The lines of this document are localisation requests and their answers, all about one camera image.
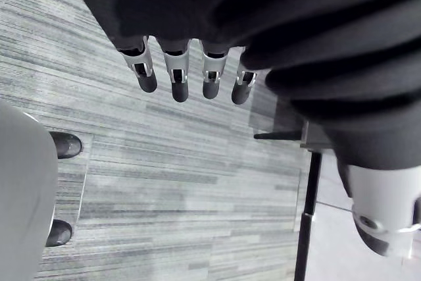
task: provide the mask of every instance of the metal joint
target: metal joint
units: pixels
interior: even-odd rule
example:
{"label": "metal joint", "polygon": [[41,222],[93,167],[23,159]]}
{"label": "metal joint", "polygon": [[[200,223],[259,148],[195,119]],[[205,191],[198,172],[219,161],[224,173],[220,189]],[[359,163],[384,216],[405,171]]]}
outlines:
{"label": "metal joint", "polygon": [[146,71],[146,76],[150,77],[153,73],[153,63],[152,63],[152,56],[149,50],[149,46],[147,44],[147,37],[143,37],[143,53],[138,56],[128,56],[120,52],[123,55],[124,59],[126,60],[127,66],[135,73],[136,77],[140,78],[140,74],[136,71],[135,65],[136,64],[143,64]]}
{"label": "metal joint", "polygon": [[[249,72],[249,71],[243,70],[240,73],[237,73],[237,84],[242,85],[244,83],[244,76],[246,72]],[[257,74],[255,72],[252,72],[252,73],[253,73],[253,77],[251,78],[251,81],[247,84],[248,87],[253,87],[253,85],[256,82]]]}
{"label": "metal joint", "polygon": [[187,51],[181,55],[174,56],[168,53],[164,53],[166,71],[170,75],[172,83],[176,83],[174,77],[174,70],[180,69],[182,71],[182,81],[181,83],[187,82],[187,75],[189,72],[189,48]]}
{"label": "metal joint", "polygon": [[[203,74],[204,82],[214,81],[215,84],[219,83],[221,76],[224,73],[226,58],[227,58],[227,55],[225,55],[224,57],[215,59],[215,58],[207,56],[205,52],[202,51],[202,60],[203,60],[202,74]],[[209,78],[209,74],[211,72],[216,73],[216,78],[214,80]]]}

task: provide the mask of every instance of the black cloth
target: black cloth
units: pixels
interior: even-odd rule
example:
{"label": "black cloth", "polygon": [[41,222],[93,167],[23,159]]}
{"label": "black cloth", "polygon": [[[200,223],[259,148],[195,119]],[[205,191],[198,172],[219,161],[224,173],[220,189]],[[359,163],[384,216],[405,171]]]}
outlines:
{"label": "black cloth", "polygon": [[247,45],[269,88],[346,164],[421,165],[421,0],[84,0],[119,49],[142,35]]}

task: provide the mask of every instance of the robotic hand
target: robotic hand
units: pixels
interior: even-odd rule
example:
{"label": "robotic hand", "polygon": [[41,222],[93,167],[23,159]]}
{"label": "robotic hand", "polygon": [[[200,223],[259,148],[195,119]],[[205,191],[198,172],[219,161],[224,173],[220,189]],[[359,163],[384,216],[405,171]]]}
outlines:
{"label": "robotic hand", "polygon": [[246,47],[233,102],[271,69],[266,85],[328,135],[366,245],[408,254],[420,223],[421,0],[84,1],[146,92],[157,83],[144,35],[158,39],[178,102],[188,96],[188,39],[203,45],[208,99],[228,49]]}

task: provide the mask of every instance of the robotic finger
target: robotic finger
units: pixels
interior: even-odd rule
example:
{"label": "robotic finger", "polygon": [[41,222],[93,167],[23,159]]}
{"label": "robotic finger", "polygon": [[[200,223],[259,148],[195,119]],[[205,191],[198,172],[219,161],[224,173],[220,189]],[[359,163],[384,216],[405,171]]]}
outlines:
{"label": "robotic finger", "polygon": [[257,74],[244,67],[241,63],[237,68],[237,80],[232,88],[231,99],[236,105],[241,105],[248,99],[251,88],[256,82]]}
{"label": "robotic finger", "polygon": [[215,45],[201,41],[203,53],[203,96],[213,99],[218,95],[219,83],[224,73],[228,51],[224,45]]}
{"label": "robotic finger", "polygon": [[137,47],[119,49],[127,65],[137,77],[140,88],[144,92],[154,92],[157,88],[157,78],[153,71],[152,56],[147,44],[148,37],[143,36],[143,42]]}
{"label": "robotic finger", "polygon": [[164,52],[166,71],[170,76],[172,97],[177,102],[184,102],[189,96],[187,75],[189,72],[189,39],[180,41],[157,41]]}

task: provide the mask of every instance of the person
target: person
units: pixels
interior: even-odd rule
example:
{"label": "person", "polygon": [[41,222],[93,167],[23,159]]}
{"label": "person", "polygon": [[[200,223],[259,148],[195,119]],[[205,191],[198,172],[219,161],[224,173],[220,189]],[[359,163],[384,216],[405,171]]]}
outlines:
{"label": "person", "polygon": [[68,225],[53,220],[57,158],[74,157],[82,143],[71,134],[49,133],[4,101],[0,113],[0,271],[4,280],[31,280],[43,248],[71,237]]}

